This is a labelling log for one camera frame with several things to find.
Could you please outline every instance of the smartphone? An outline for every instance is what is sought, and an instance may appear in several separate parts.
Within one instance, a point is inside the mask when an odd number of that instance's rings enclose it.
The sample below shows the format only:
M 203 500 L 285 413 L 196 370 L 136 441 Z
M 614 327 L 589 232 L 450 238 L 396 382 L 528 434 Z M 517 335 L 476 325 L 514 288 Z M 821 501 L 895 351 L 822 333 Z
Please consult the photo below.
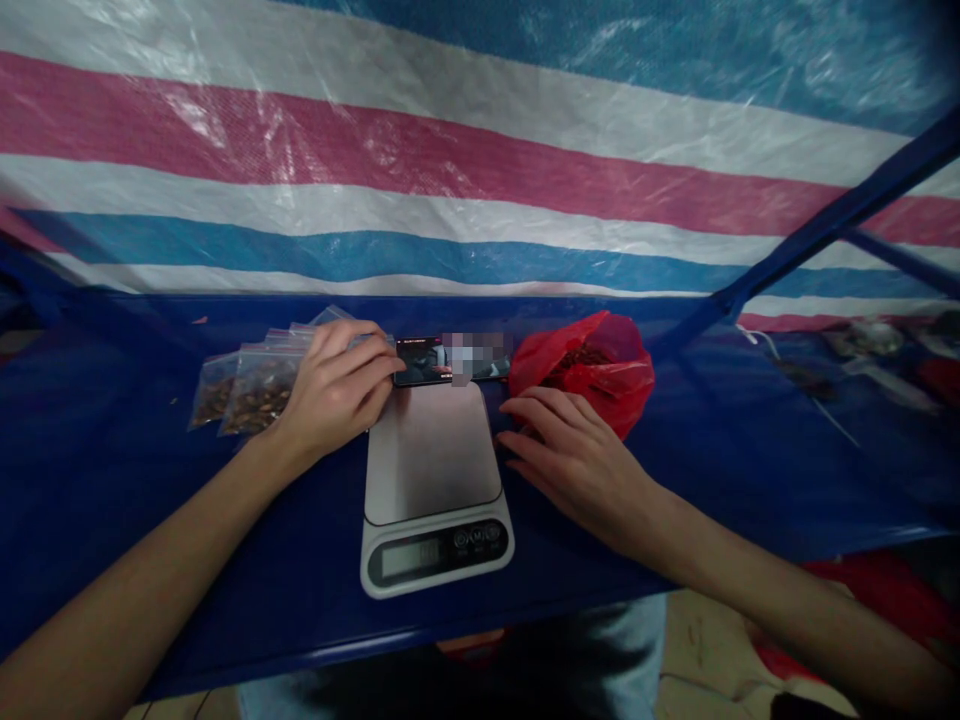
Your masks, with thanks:
M 453 381 L 450 353 L 443 346 L 443 338 L 397 338 L 397 357 L 407 369 L 394 373 L 396 387 L 435 385 Z
M 397 357 L 406 363 L 407 369 L 393 376 L 393 384 L 415 387 L 504 380 L 510 373 L 509 339 L 505 341 L 499 333 L 398 338 Z

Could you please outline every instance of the table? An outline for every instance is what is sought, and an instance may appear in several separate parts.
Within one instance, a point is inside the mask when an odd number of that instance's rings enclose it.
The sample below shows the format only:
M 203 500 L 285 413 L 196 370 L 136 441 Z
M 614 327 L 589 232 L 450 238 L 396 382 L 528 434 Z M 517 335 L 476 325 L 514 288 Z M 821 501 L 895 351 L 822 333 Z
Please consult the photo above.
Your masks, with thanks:
M 0 371 L 0 655 L 231 457 L 236 440 L 216 438 L 215 428 L 185 432 L 202 358 L 257 341 L 268 327 L 306 322 L 327 302 L 86 292 L 59 325 Z M 656 348 L 657 384 L 627 444 L 661 483 L 791 560 L 945 532 L 914 498 L 884 481 L 732 325 L 714 325 L 682 346 L 664 342 L 705 300 L 336 302 L 398 337 L 502 331 L 520 340 L 601 309 L 629 315 Z M 506 428 L 509 420 L 496 411 L 506 387 L 482 387 L 494 431 Z M 365 459 L 364 436 L 277 499 L 171 648 L 144 699 L 669 588 L 608 551 L 501 467 L 516 534 L 512 563 L 497 573 L 374 601 L 359 582 Z

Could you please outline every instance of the jeans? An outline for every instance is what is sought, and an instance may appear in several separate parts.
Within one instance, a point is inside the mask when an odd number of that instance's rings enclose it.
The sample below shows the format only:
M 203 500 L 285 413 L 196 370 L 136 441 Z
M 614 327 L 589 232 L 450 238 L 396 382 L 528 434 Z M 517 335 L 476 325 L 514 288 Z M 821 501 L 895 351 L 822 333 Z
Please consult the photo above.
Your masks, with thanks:
M 428 645 L 245 683 L 238 697 L 245 720 L 452 718 L 491 701 L 652 720 L 665 627 L 658 595 L 513 628 L 484 670 Z

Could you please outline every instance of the striped tarp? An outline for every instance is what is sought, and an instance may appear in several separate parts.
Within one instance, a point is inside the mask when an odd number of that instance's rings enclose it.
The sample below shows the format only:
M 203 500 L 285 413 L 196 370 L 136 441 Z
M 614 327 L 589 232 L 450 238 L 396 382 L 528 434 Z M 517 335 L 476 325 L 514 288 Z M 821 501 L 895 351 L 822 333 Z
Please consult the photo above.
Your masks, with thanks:
M 706 295 L 960 99 L 951 3 L 0 2 L 3 227 L 165 292 Z M 960 168 L 868 225 L 960 269 Z M 932 314 L 837 243 L 743 321 Z

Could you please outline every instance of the digital kitchen scale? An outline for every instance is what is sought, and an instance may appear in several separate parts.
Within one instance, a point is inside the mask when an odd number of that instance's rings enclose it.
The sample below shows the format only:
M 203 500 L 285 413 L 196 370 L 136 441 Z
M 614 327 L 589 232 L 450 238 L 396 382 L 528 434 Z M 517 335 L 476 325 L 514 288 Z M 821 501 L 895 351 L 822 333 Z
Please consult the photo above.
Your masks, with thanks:
M 397 388 L 370 429 L 360 581 L 378 600 L 499 570 L 513 526 L 476 383 Z

